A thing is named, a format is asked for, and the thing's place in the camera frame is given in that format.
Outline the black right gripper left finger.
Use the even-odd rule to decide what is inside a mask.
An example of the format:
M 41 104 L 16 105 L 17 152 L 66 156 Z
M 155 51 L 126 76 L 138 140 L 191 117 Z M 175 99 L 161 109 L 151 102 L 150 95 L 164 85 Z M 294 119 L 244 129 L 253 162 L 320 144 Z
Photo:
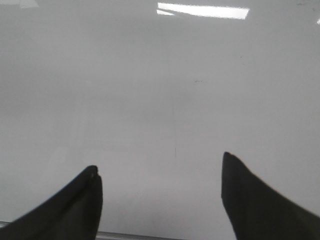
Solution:
M 44 203 L 0 229 L 2 240 L 94 240 L 103 206 L 102 178 L 86 167 Z

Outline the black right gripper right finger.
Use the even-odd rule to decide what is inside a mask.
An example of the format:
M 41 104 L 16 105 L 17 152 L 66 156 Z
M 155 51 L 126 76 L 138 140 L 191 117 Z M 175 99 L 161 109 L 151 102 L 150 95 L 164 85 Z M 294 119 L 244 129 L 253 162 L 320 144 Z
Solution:
M 235 155 L 222 159 L 221 199 L 238 240 L 318 240 L 320 218 L 267 185 Z

